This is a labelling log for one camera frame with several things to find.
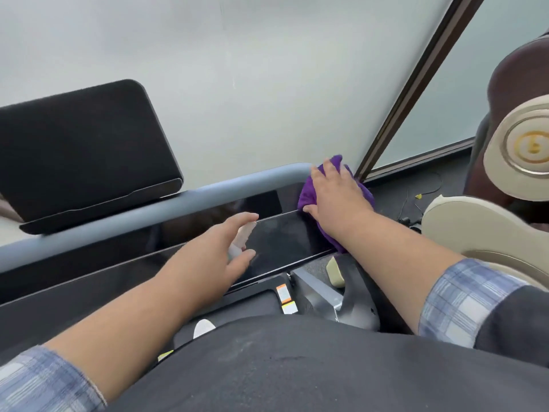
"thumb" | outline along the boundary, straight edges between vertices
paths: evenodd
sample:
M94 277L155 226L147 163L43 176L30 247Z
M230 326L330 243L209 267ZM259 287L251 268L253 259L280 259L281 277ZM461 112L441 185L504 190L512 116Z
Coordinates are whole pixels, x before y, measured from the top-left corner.
M235 283L236 279L242 276L254 256L255 250L248 249L230 261L227 265L226 274L231 284Z
M315 220L319 220L319 208L316 205L306 205L303 207L303 212L311 214Z

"plaid sleeve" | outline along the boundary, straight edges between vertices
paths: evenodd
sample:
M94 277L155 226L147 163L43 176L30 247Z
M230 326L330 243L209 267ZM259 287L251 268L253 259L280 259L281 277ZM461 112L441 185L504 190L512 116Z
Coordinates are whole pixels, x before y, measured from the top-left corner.
M44 346L34 346L0 367L1 412L91 412L105 407L95 385Z
M472 348L484 320L526 282L474 259L450 266L427 296L419 335Z

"hand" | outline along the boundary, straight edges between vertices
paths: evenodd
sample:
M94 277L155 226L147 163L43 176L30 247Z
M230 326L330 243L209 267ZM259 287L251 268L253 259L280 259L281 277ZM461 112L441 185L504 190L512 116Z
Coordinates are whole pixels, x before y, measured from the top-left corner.
M340 237L356 225L356 220L373 209L343 164L341 173L328 159L323 166L326 175L316 166L311 168L317 204L306 205L303 210L311 214L327 234L341 241Z
M254 250L246 250L227 264L229 245L238 228L258 217L257 214L240 213L211 227L179 249L155 280L188 298L196 310L217 301L244 273L255 256Z

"forearm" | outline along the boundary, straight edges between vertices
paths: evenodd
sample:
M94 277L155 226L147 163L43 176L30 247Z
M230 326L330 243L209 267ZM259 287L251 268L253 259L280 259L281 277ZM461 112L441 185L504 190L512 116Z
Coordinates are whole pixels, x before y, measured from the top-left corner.
M425 299L444 271L463 256L373 211L343 227L337 240L379 285L417 332Z
M183 323L195 303L161 276L136 286L45 346L78 367L107 401L132 385Z

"dark sleeve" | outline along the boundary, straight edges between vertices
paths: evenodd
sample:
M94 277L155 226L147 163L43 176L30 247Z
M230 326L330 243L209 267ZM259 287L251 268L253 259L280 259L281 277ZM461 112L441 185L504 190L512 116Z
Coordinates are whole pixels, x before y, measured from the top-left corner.
M488 315L474 347L549 367L549 293L534 286L511 293Z

